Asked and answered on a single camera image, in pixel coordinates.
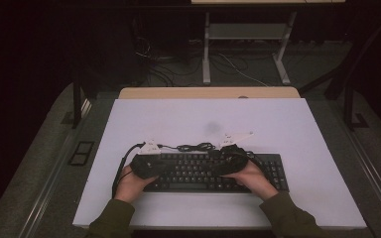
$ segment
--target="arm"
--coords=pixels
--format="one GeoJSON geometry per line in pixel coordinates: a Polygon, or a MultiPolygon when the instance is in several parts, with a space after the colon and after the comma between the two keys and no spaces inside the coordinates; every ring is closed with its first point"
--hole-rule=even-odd
{"type": "Polygon", "coordinates": [[[130,237],[129,223],[135,211],[131,203],[139,197],[144,187],[156,178],[138,178],[129,166],[123,169],[121,177],[124,178],[119,182],[114,198],[109,200],[101,215],[89,224],[86,238],[130,237]]]}
{"type": "Polygon", "coordinates": [[[278,192],[252,162],[249,161],[242,171],[225,177],[236,179],[264,200],[260,207],[277,236],[330,237],[317,226],[313,216],[296,207],[287,192],[278,192]]]}

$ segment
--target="hand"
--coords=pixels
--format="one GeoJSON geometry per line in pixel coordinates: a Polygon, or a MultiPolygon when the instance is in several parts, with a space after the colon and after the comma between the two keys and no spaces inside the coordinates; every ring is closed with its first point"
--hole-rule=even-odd
{"type": "Polygon", "coordinates": [[[249,161],[246,167],[240,172],[226,175],[224,177],[236,179],[238,184],[245,185],[262,200],[266,200],[278,193],[278,191],[267,181],[262,171],[251,161],[249,161]]]}
{"type": "Polygon", "coordinates": [[[119,184],[117,185],[114,199],[126,201],[128,203],[132,203],[136,198],[138,198],[138,196],[141,194],[144,187],[148,183],[156,179],[156,178],[141,179],[132,172],[132,169],[130,166],[126,166],[125,168],[123,168],[122,174],[120,175],[120,177],[121,178],[123,177],[123,179],[121,179],[119,184]]]}

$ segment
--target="small device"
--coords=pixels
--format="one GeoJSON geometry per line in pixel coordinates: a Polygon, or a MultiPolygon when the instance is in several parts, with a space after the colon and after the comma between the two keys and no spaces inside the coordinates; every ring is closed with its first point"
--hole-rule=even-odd
{"type": "Polygon", "coordinates": [[[159,155],[136,155],[130,166],[134,174],[141,179],[159,176],[167,167],[159,155]]]}
{"type": "Polygon", "coordinates": [[[157,143],[154,140],[147,141],[144,143],[144,146],[141,147],[141,150],[138,154],[140,155],[159,155],[162,151],[158,147],[157,143]]]}
{"type": "Polygon", "coordinates": [[[249,161],[246,152],[236,145],[223,147],[219,156],[223,158],[223,163],[211,167],[212,173],[217,177],[237,173],[243,170],[249,161]]]}
{"type": "Polygon", "coordinates": [[[243,141],[251,136],[253,136],[253,132],[249,133],[227,133],[225,134],[222,142],[219,144],[220,148],[236,145],[237,142],[243,141]]]}

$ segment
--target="person's left hand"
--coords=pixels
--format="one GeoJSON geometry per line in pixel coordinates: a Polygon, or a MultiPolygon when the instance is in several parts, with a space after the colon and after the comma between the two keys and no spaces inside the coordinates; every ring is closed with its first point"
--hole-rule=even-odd
{"type": "Polygon", "coordinates": [[[137,177],[130,166],[126,166],[122,170],[121,178],[125,176],[117,185],[114,199],[132,203],[141,194],[144,187],[154,181],[154,178],[141,179],[137,177]]]}

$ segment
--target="white cable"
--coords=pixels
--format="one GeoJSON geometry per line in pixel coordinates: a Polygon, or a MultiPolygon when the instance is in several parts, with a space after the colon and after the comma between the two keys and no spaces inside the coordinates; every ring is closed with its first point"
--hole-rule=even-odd
{"type": "Polygon", "coordinates": [[[227,60],[232,66],[233,66],[233,68],[238,72],[238,73],[240,73],[241,75],[243,75],[243,76],[245,76],[245,77],[247,77],[247,78],[249,78],[249,79],[252,79],[252,80],[254,80],[254,81],[257,81],[257,82],[259,82],[259,83],[261,83],[262,85],[264,85],[264,86],[269,86],[268,84],[266,84],[265,82],[262,82],[262,81],[260,81],[260,80],[258,80],[258,79],[256,79],[256,78],[253,78],[253,77],[251,77],[251,76],[248,76],[248,75],[246,75],[246,74],[244,74],[243,72],[241,72],[234,64],[233,64],[233,62],[231,62],[231,60],[230,59],[228,59],[225,55],[223,55],[223,54],[219,54],[221,57],[223,57],[223,58],[225,58],[225,60],[227,60]]]}
{"type": "Polygon", "coordinates": [[[146,56],[146,55],[143,55],[143,54],[141,54],[141,53],[135,53],[136,55],[138,55],[138,56],[140,56],[140,57],[143,57],[143,58],[148,58],[148,59],[150,59],[151,58],[151,56],[146,56]]]}

